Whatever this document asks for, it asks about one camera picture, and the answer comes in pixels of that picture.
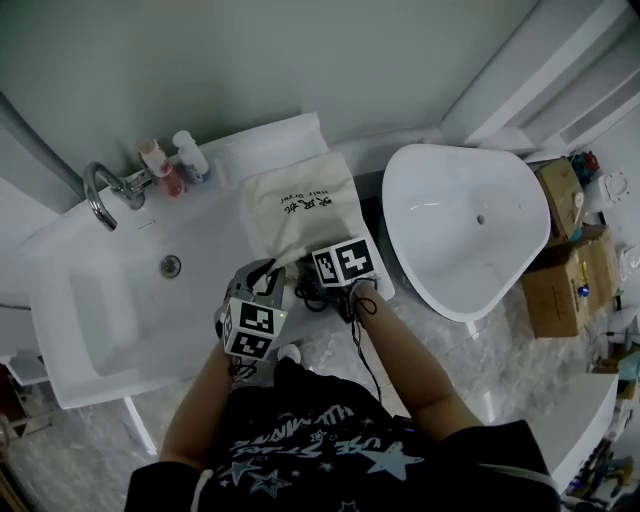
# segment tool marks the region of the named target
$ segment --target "pipe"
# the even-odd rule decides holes
[[[42,165],[64,181],[80,199],[85,199],[82,178],[29,126],[0,91],[0,124]]]

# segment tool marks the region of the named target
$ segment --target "faucet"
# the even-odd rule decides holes
[[[107,211],[102,199],[100,199],[98,187],[96,186],[96,176],[100,176],[111,187],[111,192],[127,203],[132,210],[138,210],[144,204],[144,191],[141,186],[132,188],[124,178],[117,178],[100,162],[91,162],[87,165],[84,170],[84,191],[87,194],[87,201],[98,220],[109,231],[113,231],[118,223]]]

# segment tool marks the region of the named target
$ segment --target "sneaker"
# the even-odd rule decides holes
[[[283,358],[289,357],[293,359],[294,363],[300,364],[302,361],[302,354],[300,353],[300,349],[296,347],[293,343],[289,343],[284,347],[280,347],[278,349],[278,361],[282,361]]]

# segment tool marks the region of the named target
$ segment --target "white bathtub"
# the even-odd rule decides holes
[[[458,322],[491,311],[549,238],[538,180],[503,151],[406,146],[387,165],[382,201],[407,278]]]

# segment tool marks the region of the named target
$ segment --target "sink drain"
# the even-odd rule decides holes
[[[160,273],[167,279],[176,277],[180,273],[180,269],[182,269],[182,263],[173,254],[165,256],[160,262]]]

